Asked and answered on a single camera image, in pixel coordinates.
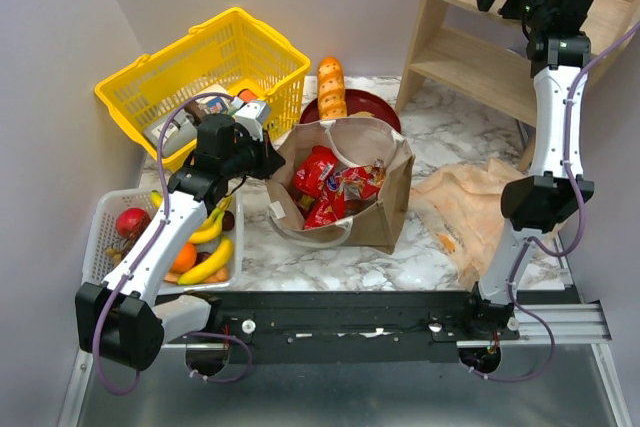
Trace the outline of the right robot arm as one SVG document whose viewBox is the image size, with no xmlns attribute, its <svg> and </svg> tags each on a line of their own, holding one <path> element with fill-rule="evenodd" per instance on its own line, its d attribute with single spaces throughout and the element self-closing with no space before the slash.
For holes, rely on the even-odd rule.
<svg viewBox="0 0 640 427">
<path fill-rule="evenodd" d="M 496 0 L 476 0 L 486 12 Z M 585 214 L 594 185 L 583 177 L 579 126 L 591 67 L 591 41 L 583 31 L 594 0 L 506 0 L 499 16 L 520 23 L 536 95 L 536 140 L 527 177 L 501 194 L 503 232 L 476 291 L 487 305 L 513 302 L 532 244 L 571 215 Z"/>
</svg>

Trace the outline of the peach plastic grocery bag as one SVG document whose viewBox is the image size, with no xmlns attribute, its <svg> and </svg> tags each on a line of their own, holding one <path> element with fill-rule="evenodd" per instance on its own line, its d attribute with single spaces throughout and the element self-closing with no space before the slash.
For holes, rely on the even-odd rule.
<svg viewBox="0 0 640 427">
<path fill-rule="evenodd" d="M 503 188 L 523 178 L 514 167 L 491 158 L 482 166 L 447 164 L 411 188 L 410 209 L 449 255 L 464 289 L 471 290 L 486 274 L 496 251 L 504 224 Z"/>
</svg>

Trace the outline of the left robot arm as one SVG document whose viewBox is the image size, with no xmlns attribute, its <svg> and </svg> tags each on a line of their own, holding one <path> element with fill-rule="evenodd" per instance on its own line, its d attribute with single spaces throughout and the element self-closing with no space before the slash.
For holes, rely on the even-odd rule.
<svg viewBox="0 0 640 427">
<path fill-rule="evenodd" d="M 146 370 L 163 344 L 203 330 L 212 301 L 185 294 L 157 304 L 165 275 L 189 237 L 236 178 L 266 180 L 285 163 L 251 103 L 234 115 L 211 114 L 197 130 L 196 147 L 163 190 L 163 203 L 128 255 L 98 284 L 75 296 L 80 348 L 137 371 Z"/>
</svg>

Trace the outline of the red candy bag top shelf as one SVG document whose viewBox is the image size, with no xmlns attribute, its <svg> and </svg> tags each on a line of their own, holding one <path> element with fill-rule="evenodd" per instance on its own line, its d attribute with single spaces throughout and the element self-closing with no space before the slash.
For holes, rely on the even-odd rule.
<svg viewBox="0 0 640 427">
<path fill-rule="evenodd" d="M 293 186 L 302 194 L 317 198 L 337 164 L 337 157 L 330 148 L 314 146 L 311 154 L 298 167 L 293 177 Z"/>
</svg>

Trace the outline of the red Konfeti candy bag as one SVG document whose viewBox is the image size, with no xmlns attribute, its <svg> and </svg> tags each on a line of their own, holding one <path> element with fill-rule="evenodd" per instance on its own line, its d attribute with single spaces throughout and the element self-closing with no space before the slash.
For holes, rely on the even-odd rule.
<svg viewBox="0 0 640 427">
<path fill-rule="evenodd" d="M 314 202 L 304 223 L 304 230 L 333 224 L 354 216 L 378 198 L 386 178 L 382 160 L 373 165 L 344 168 L 331 174 Z"/>
</svg>

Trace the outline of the burlap tote bag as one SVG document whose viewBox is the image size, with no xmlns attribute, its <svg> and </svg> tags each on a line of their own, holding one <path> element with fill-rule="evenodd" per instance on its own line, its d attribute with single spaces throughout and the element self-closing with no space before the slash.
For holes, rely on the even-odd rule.
<svg viewBox="0 0 640 427">
<path fill-rule="evenodd" d="M 415 156 L 384 121 L 346 117 L 296 126 L 267 181 L 268 221 L 283 239 L 321 249 L 394 250 L 408 209 Z"/>
</svg>

